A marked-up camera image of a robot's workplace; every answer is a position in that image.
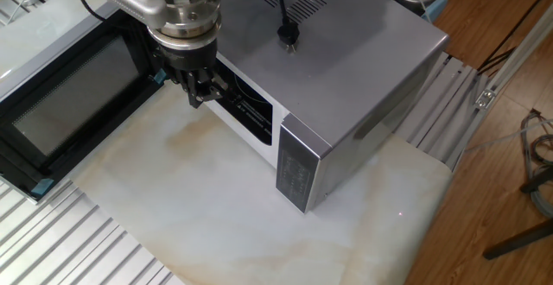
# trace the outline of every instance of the metal stand leg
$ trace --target metal stand leg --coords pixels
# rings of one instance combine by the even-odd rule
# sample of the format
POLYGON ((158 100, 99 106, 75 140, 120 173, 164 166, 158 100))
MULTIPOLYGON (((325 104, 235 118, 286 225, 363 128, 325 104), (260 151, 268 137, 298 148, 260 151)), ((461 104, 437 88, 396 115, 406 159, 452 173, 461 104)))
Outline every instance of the metal stand leg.
POLYGON ((508 252, 517 250, 528 244, 532 244, 539 239, 546 238, 551 234, 553 234, 553 219, 547 220, 540 225, 530 228, 514 237, 506 239, 499 244, 495 244, 487 250, 484 250, 484 258, 492 260, 508 252))
POLYGON ((543 185, 547 181, 553 180, 553 167, 546 168, 542 173, 537 174, 530 180, 529 183, 523 185, 520 191, 523 193, 530 193, 535 191, 539 186, 543 185))

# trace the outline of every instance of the microwave window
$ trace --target microwave window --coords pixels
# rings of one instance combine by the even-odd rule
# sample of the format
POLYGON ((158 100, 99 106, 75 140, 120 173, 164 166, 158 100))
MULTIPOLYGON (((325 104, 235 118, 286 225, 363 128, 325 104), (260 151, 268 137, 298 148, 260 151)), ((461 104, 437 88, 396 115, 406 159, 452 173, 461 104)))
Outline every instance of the microwave window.
POLYGON ((63 79, 13 125, 44 155, 50 155, 138 76, 129 49, 119 36, 63 79))

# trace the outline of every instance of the white table surface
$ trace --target white table surface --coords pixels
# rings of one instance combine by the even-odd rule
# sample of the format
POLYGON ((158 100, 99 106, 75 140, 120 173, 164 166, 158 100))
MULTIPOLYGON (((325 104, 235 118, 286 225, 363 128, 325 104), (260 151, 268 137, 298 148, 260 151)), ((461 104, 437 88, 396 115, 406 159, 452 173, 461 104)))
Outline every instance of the white table surface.
POLYGON ((190 285, 402 284, 450 177, 391 136, 303 215, 270 164, 171 84, 71 174, 190 285))

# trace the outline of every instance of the metal bracket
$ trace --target metal bracket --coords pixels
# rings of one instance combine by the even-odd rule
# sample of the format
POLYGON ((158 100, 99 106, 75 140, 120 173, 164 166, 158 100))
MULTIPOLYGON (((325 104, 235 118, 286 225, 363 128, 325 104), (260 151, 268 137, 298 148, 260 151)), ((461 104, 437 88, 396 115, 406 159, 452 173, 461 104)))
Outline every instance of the metal bracket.
POLYGON ((474 106, 476 109, 487 110, 491 105, 493 100, 498 96, 498 94, 490 89, 485 89, 482 91, 474 106))

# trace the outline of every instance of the silver microwave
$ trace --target silver microwave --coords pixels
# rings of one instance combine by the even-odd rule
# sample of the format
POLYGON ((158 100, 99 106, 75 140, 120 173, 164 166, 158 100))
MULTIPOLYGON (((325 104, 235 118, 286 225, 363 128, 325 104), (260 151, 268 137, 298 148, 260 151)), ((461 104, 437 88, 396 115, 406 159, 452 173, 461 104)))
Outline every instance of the silver microwave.
POLYGON ((393 0, 287 0, 295 51, 276 36, 276 0, 222 0, 218 74, 206 102, 276 168, 301 212, 321 203, 399 124, 448 42, 393 0))

